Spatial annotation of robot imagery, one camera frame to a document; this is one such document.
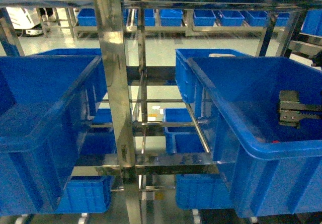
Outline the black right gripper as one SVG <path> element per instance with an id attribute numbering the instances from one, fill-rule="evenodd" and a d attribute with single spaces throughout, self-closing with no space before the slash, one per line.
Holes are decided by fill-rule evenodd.
<path id="1" fill-rule="evenodd" d="M 321 105 L 300 103 L 298 91 L 282 90 L 279 100 L 280 125 L 299 128 L 303 119 L 321 120 Z"/>

